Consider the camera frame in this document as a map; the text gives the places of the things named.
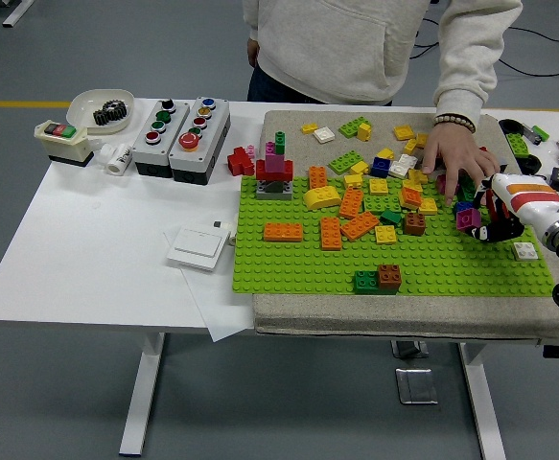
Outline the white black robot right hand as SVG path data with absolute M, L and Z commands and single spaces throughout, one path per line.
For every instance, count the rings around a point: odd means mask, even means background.
M 477 187 L 473 205 L 485 205 L 490 217 L 470 230 L 479 241 L 515 239 L 530 226 L 547 249 L 559 246 L 559 195 L 539 176 L 495 173 Z

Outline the person's left hand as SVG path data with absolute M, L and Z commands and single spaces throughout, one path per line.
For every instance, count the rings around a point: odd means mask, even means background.
M 459 174 L 467 173 L 479 185 L 485 177 L 501 170 L 496 156 L 481 150 L 465 126 L 441 123 L 434 126 L 424 148 L 422 171 L 431 174 L 440 158 L 446 169 L 445 204 L 453 203 Z

